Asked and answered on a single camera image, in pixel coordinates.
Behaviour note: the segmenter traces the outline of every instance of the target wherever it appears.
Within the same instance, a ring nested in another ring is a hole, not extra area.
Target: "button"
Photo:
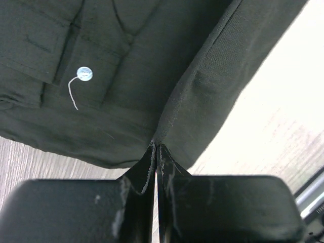
[[[92,70],[88,67],[80,67],[76,71],[76,75],[82,81],[89,81],[90,79],[92,79],[93,73]]]

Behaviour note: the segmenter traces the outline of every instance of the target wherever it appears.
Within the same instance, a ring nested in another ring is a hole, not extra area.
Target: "wooden floor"
[[[324,1],[310,0],[191,173],[277,175],[296,191],[323,166],[323,30]],[[26,179],[111,179],[125,171],[0,138],[0,208],[12,188]],[[155,215],[153,242],[157,242],[157,205]]]

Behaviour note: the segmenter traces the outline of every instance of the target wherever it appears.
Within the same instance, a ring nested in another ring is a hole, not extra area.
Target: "white thread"
[[[77,78],[80,79],[81,81],[89,81],[90,79],[92,79],[93,73],[92,70],[88,67],[80,67],[77,69],[76,71],[76,77],[74,77],[73,79],[70,80],[70,82],[68,83],[68,88],[69,88],[69,93],[70,93],[70,97],[71,100],[73,101],[74,107],[76,108],[76,110],[79,110],[75,104],[75,100],[73,99],[72,96],[72,91],[71,91],[71,83],[76,80]]]
[[[70,97],[71,97],[71,100],[73,101],[73,104],[74,104],[74,107],[76,108],[76,110],[79,110],[75,104],[75,100],[73,99],[73,96],[72,96],[72,91],[71,91],[71,83],[76,80],[78,77],[74,77],[73,79],[70,80],[69,84],[68,84],[68,87],[69,87],[69,93],[70,93]]]

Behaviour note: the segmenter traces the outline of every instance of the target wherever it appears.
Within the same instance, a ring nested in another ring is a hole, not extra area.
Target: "loose thread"
[[[72,95],[72,91],[71,91],[71,83],[76,80],[78,77],[74,77],[73,79],[70,80],[69,84],[68,84],[68,87],[69,87],[69,93],[70,93],[70,97],[71,97],[71,100],[73,101],[73,104],[74,104],[74,107],[76,108],[76,110],[79,110],[75,104],[75,100],[73,99],[73,95]]]

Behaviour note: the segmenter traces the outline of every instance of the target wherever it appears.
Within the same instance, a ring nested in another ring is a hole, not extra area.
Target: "scuff mark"
[[[100,195],[96,195],[95,197],[95,204],[98,204],[99,200],[101,199]]]
[[[209,180],[209,198],[207,201],[207,205],[212,204],[213,200],[214,200],[214,180]]]
[[[111,136],[109,133],[107,133],[107,132],[104,131],[103,129],[101,129],[101,128],[96,128],[96,129],[100,130],[102,133],[108,135],[108,136],[111,137],[112,139],[115,139],[113,136]]]
[[[173,215],[173,227],[178,232],[178,234],[182,237],[182,233],[178,227],[177,224],[177,217],[176,217],[176,202],[175,202],[175,194],[174,194],[174,188],[173,183],[171,183],[170,186],[170,195],[171,195],[171,201],[172,201],[172,215]]]
[[[168,179],[168,184],[167,184],[167,193],[169,193],[169,190],[170,190],[170,187],[171,187],[171,184],[172,184],[172,180],[173,178],[176,176],[176,167],[173,165],[173,170],[172,170],[172,174],[169,175],[169,179]]]
[[[119,238],[120,228],[122,227],[124,221],[125,206],[126,206],[127,196],[129,194],[130,188],[131,188],[130,180],[126,176],[123,176],[120,180],[120,190],[121,190],[120,197],[121,197],[121,202],[123,204],[123,208],[117,211],[115,220],[112,223],[112,235],[116,239]]]
[[[159,148],[160,149],[160,164],[161,164],[161,174],[162,176],[164,175],[164,165],[165,165],[165,162],[164,162],[164,159],[163,159],[163,156],[162,156],[162,149],[161,147]]]
[[[149,183],[150,178],[151,178],[151,174],[153,172],[155,172],[155,169],[154,169],[154,160],[155,160],[155,151],[156,151],[156,148],[155,148],[155,144],[154,143],[152,143],[151,145],[152,145],[151,165],[150,165],[150,168],[148,170],[147,180],[145,182],[145,185],[144,185],[144,187],[142,189],[141,194],[144,194],[145,193],[145,191],[146,191],[146,189],[148,187],[148,183]]]
[[[181,175],[183,175],[183,173],[181,172],[181,170],[179,170],[178,166],[176,165],[176,163],[175,163],[174,161],[173,161],[173,165],[176,167],[177,171],[178,171]]]

